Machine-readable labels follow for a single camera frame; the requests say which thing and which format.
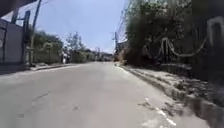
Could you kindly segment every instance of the utility pole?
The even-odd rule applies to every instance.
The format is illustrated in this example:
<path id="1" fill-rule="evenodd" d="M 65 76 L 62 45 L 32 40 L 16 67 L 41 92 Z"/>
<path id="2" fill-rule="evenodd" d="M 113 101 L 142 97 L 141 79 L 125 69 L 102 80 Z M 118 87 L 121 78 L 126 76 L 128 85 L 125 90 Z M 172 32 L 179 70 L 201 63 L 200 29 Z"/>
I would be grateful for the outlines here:
<path id="1" fill-rule="evenodd" d="M 19 8 L 16 8 L 13 11 L 13 14 L 12 14 L 12 19 L 11 19 L 11 23 L 12 24 L 16 24 L 16 21 L 17 21 L 17 18 L 18 18 L 18 14 L 19 14 Z"/>
<path id="2" fill-rule="evenodd" d="M 35 37 L 35 29 L 36 29 L 36 24 L 37 24 L 37 18 L 40 12 L 40 6 L 41 6 L 41 2 L 42 0 L 39 0 L 38 4 L 37 4 L 37 10 L 35 12 L 34 15 L 34 19 L 33 19 L 33 26 L 32 26 L 32 35 L 31 35 L 31 44 L 30 44 L 30 65 L 33 64 L 34 61 L 34 37 Z"/>
<path id="3" fill-rule="evenodd" d="M 115 52 L 118 50 L 118 34 L 117 32 L 114 33 L 114 41 L 115 41 Z"/>

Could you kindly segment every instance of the wall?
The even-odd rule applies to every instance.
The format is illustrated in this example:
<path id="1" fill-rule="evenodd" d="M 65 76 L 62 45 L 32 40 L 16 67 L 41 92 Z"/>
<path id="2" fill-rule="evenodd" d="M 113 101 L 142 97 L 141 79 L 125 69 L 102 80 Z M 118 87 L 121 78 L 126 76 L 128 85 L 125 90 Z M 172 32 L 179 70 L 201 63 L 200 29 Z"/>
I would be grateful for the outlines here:
<path id="1" fill-rule="evenodd" d="M 23 28 L 0 19 L 0 64 L 14 64 L 23 62 Z"/>

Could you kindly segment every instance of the sidewalk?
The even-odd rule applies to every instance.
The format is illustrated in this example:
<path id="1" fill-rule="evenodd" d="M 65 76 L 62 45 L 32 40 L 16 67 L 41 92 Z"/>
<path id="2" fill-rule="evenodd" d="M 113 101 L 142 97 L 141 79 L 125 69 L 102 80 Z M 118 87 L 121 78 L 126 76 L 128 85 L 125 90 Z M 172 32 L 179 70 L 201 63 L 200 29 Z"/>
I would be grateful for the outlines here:
<path id="1" fill-rule="evenodd" d="M 121 67 L 183 102 L 212 128 L 224 128 L 224 87 L 163 71 Z"/>

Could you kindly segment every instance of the roof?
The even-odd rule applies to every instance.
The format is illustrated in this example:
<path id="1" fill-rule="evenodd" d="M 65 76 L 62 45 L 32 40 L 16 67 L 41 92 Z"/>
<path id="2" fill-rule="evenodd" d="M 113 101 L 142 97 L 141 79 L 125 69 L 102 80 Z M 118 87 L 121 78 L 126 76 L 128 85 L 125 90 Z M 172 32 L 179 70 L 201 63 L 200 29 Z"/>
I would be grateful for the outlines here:
<path id="1" fill-rule="evenodd" d="M 37 0 L 0 0 L 0 17 L 8 14 L 18 7 L 25 6 Z"/>

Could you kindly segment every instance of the asphalt road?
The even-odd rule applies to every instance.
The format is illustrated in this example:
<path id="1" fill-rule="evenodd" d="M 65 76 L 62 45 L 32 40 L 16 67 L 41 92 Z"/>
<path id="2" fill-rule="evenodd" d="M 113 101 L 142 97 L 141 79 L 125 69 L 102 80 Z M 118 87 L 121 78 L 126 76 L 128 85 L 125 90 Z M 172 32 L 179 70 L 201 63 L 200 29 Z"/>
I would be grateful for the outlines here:
<path id="1" fill-rule="evenodd" d="M 0 76 L 1 128 L 208 128 L 113 63 Z"/>

